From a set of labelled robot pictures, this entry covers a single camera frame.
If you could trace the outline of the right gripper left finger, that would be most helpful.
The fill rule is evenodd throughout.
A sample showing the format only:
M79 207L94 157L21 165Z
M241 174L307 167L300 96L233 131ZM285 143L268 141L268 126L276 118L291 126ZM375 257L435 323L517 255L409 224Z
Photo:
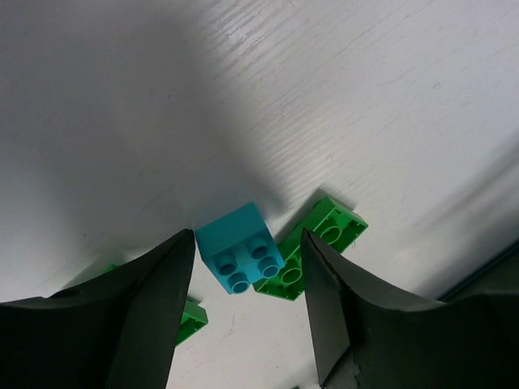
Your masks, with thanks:
M50 297L2 303L2 387L166 387L194 257L184 229Z

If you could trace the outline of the small cyan lego brick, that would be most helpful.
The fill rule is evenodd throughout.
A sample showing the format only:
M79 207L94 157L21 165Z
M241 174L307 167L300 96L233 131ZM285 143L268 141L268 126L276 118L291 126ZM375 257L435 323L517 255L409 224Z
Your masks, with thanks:
M200 257L228 294L245 293L285 266L260 210L246 204L195 231Z

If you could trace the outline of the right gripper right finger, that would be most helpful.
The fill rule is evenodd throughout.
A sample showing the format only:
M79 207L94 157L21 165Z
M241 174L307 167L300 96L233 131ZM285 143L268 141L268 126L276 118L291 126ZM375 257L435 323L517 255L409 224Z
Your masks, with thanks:
M308 230L301 248L322 388L517 387L517 245L438 300L380 279Z

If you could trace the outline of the green long lego brick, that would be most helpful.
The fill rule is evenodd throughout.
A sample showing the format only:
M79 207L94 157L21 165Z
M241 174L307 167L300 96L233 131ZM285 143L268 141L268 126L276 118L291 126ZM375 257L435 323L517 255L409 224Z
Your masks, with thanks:
M208 323L206 310L188 297L184 305L176 345L180 345Z

